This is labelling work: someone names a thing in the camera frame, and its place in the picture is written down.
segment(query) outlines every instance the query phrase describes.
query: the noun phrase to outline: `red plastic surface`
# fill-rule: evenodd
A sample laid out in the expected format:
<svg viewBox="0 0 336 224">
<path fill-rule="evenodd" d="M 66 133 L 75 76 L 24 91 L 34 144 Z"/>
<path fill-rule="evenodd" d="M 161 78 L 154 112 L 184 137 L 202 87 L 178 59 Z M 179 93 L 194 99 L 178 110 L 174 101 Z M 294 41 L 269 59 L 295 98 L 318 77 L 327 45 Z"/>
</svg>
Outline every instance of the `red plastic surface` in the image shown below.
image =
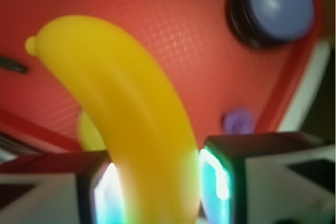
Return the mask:
<svg viewBox="0 0 336 224">
<path fill-rule="evenodd" d="M 54 146 L 42 149 L 78 150 L 80 107 L 38 59 L 25 53 L 24 42 L 51 19 L 85 14 L 115 23 L 148 49 L 176 87 L 199 147 L 208 135 L 221 134 L 221 118 L 235 107 L 254 112 L 257 132 L 274 131 L 320 32 L 320 1 L 314 0 L 316 22 L 310 34 L 268 50 L 248 48 L 232 36 L 226 1 L 0 0 L 0 54 L 29 67 L 27 75 L 0 68 L 0 109 L 36 125 L 34 134 L 43 128 L 50 136 L 62 137 L 58 141 L 26 134 L 25 140 L 35 141 L 35 146 L 49 141 Z M 15 125 L 5 114 L 0 114 L 0 130 L 17 137 L 25 127 L 29 131 L 29 126 Z"/>
</svg>

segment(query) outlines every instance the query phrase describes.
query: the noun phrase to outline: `blue button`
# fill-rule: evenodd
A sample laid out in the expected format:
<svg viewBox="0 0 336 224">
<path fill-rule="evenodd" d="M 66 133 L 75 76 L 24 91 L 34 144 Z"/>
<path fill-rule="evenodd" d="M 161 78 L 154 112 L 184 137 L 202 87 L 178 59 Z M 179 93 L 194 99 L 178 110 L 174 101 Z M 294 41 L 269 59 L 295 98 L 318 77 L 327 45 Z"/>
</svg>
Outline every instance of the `blue button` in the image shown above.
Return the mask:
<svg viewBox="0 0 336 224">
<path fill-rule="evenodd" d="M 313 0 L 248 0 L 257 27 L 279 40 L 295 40 L 309 32 L 314 22 Z"/>
</svg>

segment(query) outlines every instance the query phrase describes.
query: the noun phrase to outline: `purple knob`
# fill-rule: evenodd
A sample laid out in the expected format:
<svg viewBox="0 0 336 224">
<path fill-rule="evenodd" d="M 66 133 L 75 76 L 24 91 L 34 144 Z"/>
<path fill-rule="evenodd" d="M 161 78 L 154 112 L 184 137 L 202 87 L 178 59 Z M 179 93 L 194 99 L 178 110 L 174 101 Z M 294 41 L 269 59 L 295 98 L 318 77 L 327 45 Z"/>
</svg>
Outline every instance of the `purple knob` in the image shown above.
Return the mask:
<svg viewBox="0 0 336 224">
<path fill-rule="evenodd" d="M 235 109 L 229 111 L 223 121 L 224 134 L 253 134 L 253 113 L 249 109 Z"/>
</svg>

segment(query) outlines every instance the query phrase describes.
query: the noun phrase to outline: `cyan light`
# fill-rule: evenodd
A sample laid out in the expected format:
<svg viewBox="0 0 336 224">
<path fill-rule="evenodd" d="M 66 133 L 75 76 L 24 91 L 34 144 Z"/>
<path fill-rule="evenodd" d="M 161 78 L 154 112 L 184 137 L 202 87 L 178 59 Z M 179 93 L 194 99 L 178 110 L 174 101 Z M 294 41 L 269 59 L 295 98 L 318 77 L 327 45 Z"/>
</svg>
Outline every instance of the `cyan light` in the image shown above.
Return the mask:
<svg viewBox="0 0 336 224">
<path fill-rule="evenodd" d="M 103 223 L 123 223 L 124 205 L 116 166 L 110 163 L 94 189 L 96 221 Z"/>
<path fill-rule="evenodd" d="M 206 148 L 199 153 L 201 199 L 209 223 L 230 223 L 230 175 Z"/>
</svg>

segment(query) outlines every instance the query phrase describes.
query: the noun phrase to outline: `plastic toy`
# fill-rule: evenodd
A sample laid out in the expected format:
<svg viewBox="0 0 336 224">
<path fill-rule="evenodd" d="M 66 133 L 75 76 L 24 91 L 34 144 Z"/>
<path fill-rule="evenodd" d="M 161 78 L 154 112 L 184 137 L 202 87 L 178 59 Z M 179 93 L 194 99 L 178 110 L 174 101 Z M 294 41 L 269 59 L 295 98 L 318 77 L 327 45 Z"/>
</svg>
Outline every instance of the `plastic toy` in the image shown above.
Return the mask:
<svg viewBox="0 0 336 224">
<path fill-rule="evenodd" d="M 29 69 L 19 74 L 0 68 L 0 130 L 46 152 L 82 149 L 78 144 L 80 105 L 23 47 L 27 37 L 50 20 L 80 14 L 116 24 L 146 48 L 183 102 L 198 148 L 207 136 L 222 134 L 223 115 L 234 108 L 253 112 L 256 133 L 276 131 L 319 38 L 321 2 L 313 0 L 314 24 L 305 37 L 267 50 L 251 49 L 233 36 L 225 13 L 227 3 L 0 0 L 0 54 Z"/>
<path fill-rule="evenodd" d="M 184 107 L 150 54 L 102 19 L 47 23 L 26 50 L 63 83 L 101 133 L 129 223 L 195 223 L 199 167 Z"/>
</svg>

